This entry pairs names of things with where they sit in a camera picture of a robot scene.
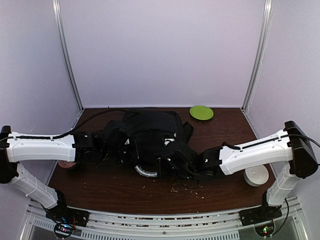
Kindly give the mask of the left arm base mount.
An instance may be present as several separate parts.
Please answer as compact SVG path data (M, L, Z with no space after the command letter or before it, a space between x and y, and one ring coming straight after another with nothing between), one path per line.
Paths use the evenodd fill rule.
M90 213L86 210L75 209L67 206L64 194L56 190L57 205L53 208L44 208L46 217L51 219L55 226L53 233L59 239L69 238L76 227L86 227Z

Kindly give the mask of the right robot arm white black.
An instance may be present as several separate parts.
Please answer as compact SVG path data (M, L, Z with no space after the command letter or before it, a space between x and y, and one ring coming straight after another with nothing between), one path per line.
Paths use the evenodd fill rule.
M261 139L231 145L222 145L197 154L183 141L171 141L160 154L160 163L177 172L181 178L198 181L218 179L236 172L265 164L284 162L282 172L262 198L256 210L259 220L268 220L296 187L300 179L313 175L319 168L311 144L294 121L285 128Z

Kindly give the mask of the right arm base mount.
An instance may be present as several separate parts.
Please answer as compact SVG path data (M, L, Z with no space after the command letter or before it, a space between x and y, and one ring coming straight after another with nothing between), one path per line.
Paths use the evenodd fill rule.
M276 233L275 219L283 215L281 208L281 205L269 206L264 201L262 205L241 210L238 214L243 227L253 226L259 237L268 238Z

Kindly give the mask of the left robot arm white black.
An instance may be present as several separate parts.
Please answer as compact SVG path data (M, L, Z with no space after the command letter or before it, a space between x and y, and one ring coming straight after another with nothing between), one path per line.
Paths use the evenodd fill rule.
M64 194L39 181L22 164L23 161L60 161L77 164L85 161L99 164L109 157L125 161L137 148L132 129L120 121L110 121L96 132L76 132L60 135L27 135L11 130L0 131L0 182L14 185L27 197L39 202L61 222L72 218Z

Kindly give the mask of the black student backpack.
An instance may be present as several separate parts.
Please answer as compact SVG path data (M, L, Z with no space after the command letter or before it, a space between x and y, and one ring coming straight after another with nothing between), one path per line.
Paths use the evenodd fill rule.
M130 164L142 177L157 178L158 158L165 159L175 168L180 178L196 176L192 165L196 153L188 143L194 127L182 122L175 111L126 111L121 120L109 121L94 140L103 153L102 160L110 158L111 146L136 144L137 162ZM164 146L164 139L175 141Z

